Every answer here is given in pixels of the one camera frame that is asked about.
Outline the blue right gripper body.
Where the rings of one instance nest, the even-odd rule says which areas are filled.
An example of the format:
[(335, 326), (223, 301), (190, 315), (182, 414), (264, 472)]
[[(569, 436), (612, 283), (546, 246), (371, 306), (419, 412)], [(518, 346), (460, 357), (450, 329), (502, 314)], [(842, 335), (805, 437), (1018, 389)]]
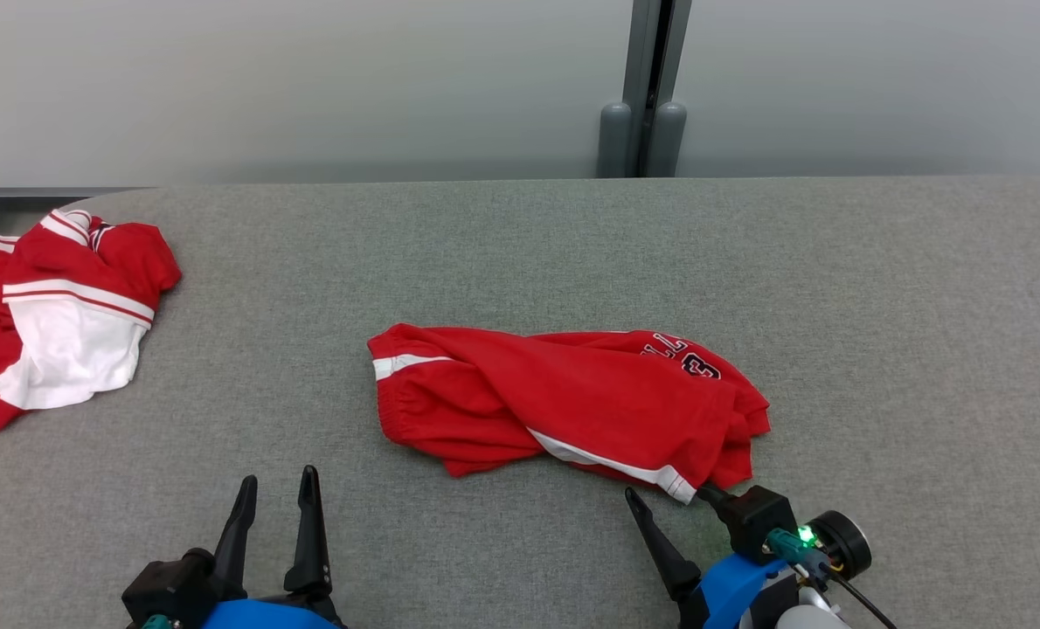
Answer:
[(800, 604), (797, 576), (787, 562), (753, 564), (733, 554), (712, 566), (677, 604), (680, 628), (775, 628)]

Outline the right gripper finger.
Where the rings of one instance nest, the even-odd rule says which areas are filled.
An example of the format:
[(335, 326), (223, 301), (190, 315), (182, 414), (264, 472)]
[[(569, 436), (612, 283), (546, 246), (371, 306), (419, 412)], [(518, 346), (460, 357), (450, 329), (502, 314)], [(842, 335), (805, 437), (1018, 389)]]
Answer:
[(707, 502), (716, 517), (727, 527), (733, 522), (739, 522), (739, 512), (736, 509), (735, 494), (728, 493), (713, 482), (705, 482), (697, 490), (697, 497)]
[(703, 572), (698, 565), (687, 560), (683, 553), (664, 534), (655, 524), (655, 514), (632, 488), (625, 488), (625, 499), (631, 512), (636, 529), (647, 546), (649, 556), (664, 584), (664, 589), (676, 604), (690, 600), (692, 592), (699, 586)]

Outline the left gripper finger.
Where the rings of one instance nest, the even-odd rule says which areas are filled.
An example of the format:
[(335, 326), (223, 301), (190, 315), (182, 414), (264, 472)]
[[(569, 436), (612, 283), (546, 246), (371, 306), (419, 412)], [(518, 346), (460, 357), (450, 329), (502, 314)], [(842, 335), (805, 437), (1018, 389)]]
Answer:
[(248, 598), (248, 592), (243, 586), (248, 530), (255, 521), (257, 496), (258, 479), (256, 475), (246, 475), (241, 481), (232, 512), (225, 521), (215, 550), (212, 588), (222, 601)]
[(328, 597), (332, 592), (329, 547), (319, 470), (306, 465), (298, 486), (300, 521), (294, 561), (284, 577), (284, 589), (297, 597)]

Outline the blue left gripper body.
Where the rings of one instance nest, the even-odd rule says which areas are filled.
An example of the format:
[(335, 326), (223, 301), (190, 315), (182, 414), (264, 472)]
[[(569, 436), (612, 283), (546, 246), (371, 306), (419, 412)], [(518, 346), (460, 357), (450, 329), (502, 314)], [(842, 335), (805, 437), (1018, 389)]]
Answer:
[(216, 628), (348, 628), (329, 597), (238, 598), (222, 602), (205, 629)]

